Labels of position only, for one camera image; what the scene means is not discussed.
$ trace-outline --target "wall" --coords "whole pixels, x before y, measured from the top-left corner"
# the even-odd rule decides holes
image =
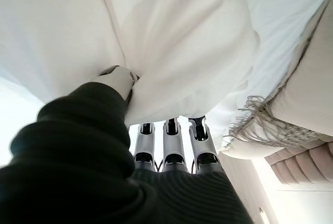
[[[264,158],[252,161],[279,223],[333,223],[333,183],[283,185]]]
[[[263,223],[259,207],[265,210],[270,224],[278,223],[252,161],[232,158],[221,152],[219,159],[254,223]]]

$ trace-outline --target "beige cushion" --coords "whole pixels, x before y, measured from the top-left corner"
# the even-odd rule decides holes
[[[328,144],[309,150],[309,154],[322,175],[333,181],[333,157]]]
[[[302,171],[295,157],[286,159],[285,162],[290,173],[292,174],[293,178],[297,181],[297,183],[302,184],[302,183],[311,182]]]
[[[303,146],[310,148],[285,148],[266,157],[277,178],[286,184],[333,182],[333,138]]]
[[[299,66],[270,103],[276,118],[330,136],[333,136],[332,1]]]
[[[313,183],[321,183],[327,179],[318,170],[316,164],[311,159],[309,152],[303,152],[296,155],[296,160],[306,177]]]

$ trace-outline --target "bed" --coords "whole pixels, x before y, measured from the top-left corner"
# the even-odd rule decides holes
[[[235,121],[237,116],[239,116],[237,109],[241,108],[245,104],[246,98],[249,95],[260,95],[262,97],[268,96],[284,77],[290,62],[293,59],[293,51],[300,40],[302,31],[324,0],[246,1],[250,10],[253,27],[259,34],[261,44],[259,51],[254,58],[251,72],[247,74],[245,79],[243,77],[237,78],[241,83],[238,83],[237,87],[234,88],[231,93],[229,93],[213,110],[206,115],[207,124],[210,127],[217,150],[220,150],[222,146],[229,143],[229,140],[226,138],[223,139],[223,136],[228,134],[228,129],[231,123]],[[85,0],[85,2],[86,5],[82,6],[81,11],[84,12],[83,15],[74,11],[71,12],[75,15],[73,18],[81,18],[81,20],[73,22],[71,19],[71,21],[69,21],[70,23],[68,23],[72,24],[71,27],[68,27],[67,29],[58,29],[61,33],[66,33],[65,38],[61,41],[61,45],[63,46],[66,46],[66,41],[69,40],[71,35],[77,36],[78,32],[80,32],[82,36],[91,36],[87,39],[80,39],[80,41],[76,43],[76,46],[74,45],[76,49],[74,48],[73,52],[71,52],[73,57],[77,55],[87,57],[86,54],[82,53],[83,50],[81,49],[79,43],[93,46],[94,48],[89,50],[89,55],[98,56],[99,65],[94,66],[94,71],[91,71],[88,69],[89,64],[87,63],[87,73],[85,78],[74,78],[74,82],[76,84],[89,80],[94,74],[98,73],[98,69],[102,70],[108,66],[109,60],[107,60],[107,57],[109,55],[121,56],[121,51],[118,50],[116,46],[110,46],[108,42],[109,40],[114,39],[114,36],[110,33],[112,32],[110,31],[110,29],[112,29],[112,25],[108,21],[108,12],[106,9],[103,9],[103,6],[101,6],[103,0]],[[46,8],[52,12],[51,5],[46,5]],[[93,20],[94,17],[100,17],[101,15],[102,19],[99,22]],[[88,28],[84,30],[80,28],[83,24],[87,25],[87,22],[89,25]],[[45,25],[43,25],[43,27],[47,28],[47,23],[44,22],[44,24]],[[18,31],[16,34],[19,35],[26,33]],[[29,46],[30,43],[23,39],[21,44]],[[48,48],[57,49],[57,46],[52,45],[52,39],[50,40]],[[70,73],[70,68],[74,68],[75,63],[70,60],[64,60],[63,62],[67,62],[67,67],[63,71],[65,73]],[[29,63],[28,66],[33,67],[32,71],[35,71],[36,73],[39,71],[38,64]],[[26,90],[24,88],[24,83],[22,83],[22,81],[18,81],[17,77],[13,77],[12,74],[7,71],[1,70],[1,72],[2,76],[6,79],[2,80],[3,90],[1,93],[6,96],[7,99],[7,101],[2,101],[2,112],[5,112],[5,114],[2,114],[1,118],[3,126],[11,126],[11,130],[8,131],[6,138],[4,138],[5,141],[1,143],[2,146],[0,148],[0,150],[6,150],[6,155],[2,156],[4,157],[2,163],[5,164],[10,158],[7,152],[7,147],[11,137],[15,134],[15,129],[33,121],[34,115],[36,114],[38,108],[42,105],[42,102],[40,99],[36,99],[33,96],[34,91]],[[31,72],[30,75],[31,77],[37,77],[34,72]],[[55,79],[62,79],[62,74],[53,74],[53,76]],[[35,79],[35,82],[39,85],[39,90],[45,90],[45,94],[42,95],[43,100],[49,100],[50,96],[47,94],[47,84],[40,83],[38,81],[38,79]],[[70,88],[55,88],[57,89],[57,93],[60,94],[70,90]],[[21,99],[19,105],[18,103],[14,103],[14,100],[19,99]],[[25,117],[22,117],[22,120],[18,121],[17,119],[21,115],[25,115]],[[192,152],[190,142],[187,140],[189,138],[187,133],[188,123],[185,118],[181,118],[180,121],[183,127],[182,131],[184,131],[183,138],[186,160],[189,165],[193,159],[193,155],[191,155]],[[133,140],[135,140],[135,133],[136,126],[133,126],[130,130],[131,138]],[[161,159],[162,153],[161,149],[158,149],[158,145],[156,145],[156,150],[156,159]],[[242,152],[243,150],[241,149],[234,149],[234,154],[239,153],[241,155]]]
[[[324,0],[247,0],[254,28],[261,38],[261,46],[256,57],[251,76],[242,86],[236,88],[212,111],[207,114],[208,124],[217,149],[227,146],[228,135],[236,117],[246,112],[237,111],[246,104],[248,96],[266,98],[278,86],[294,59],[295,50],[302,33],[312,16]],[[238,143],[233,148],[222,149],[227,155],[250,159],[264,157],[279,148],[267,148],[267,153],[260,147],[250,148]]]

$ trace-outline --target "white sheet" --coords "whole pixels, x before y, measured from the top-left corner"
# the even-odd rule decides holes
[[[2,67],[47,101],[126,65],[140,76],[128,125],[202,116],[250,70],[245,0],[104,1],[108,13],[103,0],[2,1]]]
[[[292,52],[306,23],[315,14],[323,0],[247,0],[254,29],[258,32],[261,45],[255,58],[252,74],[236,90],[224,98],[207,114],[215,146],[220,149],[228,142],[227,135],[235,117],[249,95],[266,97],[286,73],[292,60]],[[232,144],[224,153],[233,157],[247,158],[269,155],[265,146],[262,152],[249,153],[244,146]]]

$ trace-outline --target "black sweater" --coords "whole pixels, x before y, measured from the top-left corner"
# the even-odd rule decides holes
[[[224,174],[133,173],[125,111],[121,96],[101,83],[45,105],[18,132],[14,157],[0,169],[0,223],[251,222]],[[172,186],[168,176],[180,182]],[[197,186],[188,187],[189,180]],[[200,190],[219,193],[209,202]]]

